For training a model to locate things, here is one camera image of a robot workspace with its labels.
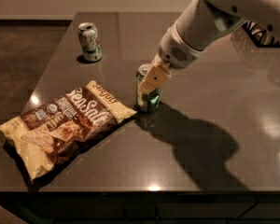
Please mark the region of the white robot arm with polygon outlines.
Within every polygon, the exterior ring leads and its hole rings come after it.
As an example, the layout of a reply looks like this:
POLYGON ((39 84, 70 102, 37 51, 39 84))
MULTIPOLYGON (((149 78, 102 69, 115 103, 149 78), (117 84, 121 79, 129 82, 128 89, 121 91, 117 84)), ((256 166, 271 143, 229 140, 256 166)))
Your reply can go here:
POLYGON ((280 0, 192 0, 162 37, 159 51, 139 90, 151 93, 199 59, 206 48, 245 21, 252 21, 280 41, 280 0))

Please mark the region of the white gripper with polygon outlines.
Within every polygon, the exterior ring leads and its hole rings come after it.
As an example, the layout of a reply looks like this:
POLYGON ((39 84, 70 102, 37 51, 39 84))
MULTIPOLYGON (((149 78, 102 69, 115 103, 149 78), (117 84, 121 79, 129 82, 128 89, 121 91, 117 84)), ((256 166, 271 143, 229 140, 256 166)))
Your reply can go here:
POLYGON ((150 94, 171 77, 171 68, 184 69, 194 63, 203 54, 203 49, 196 49, 189 45, 177 31, 174 23, 164 34, 159 44, 154 63, 140 66, 144 77, 140 81, 138 90, 150 94))

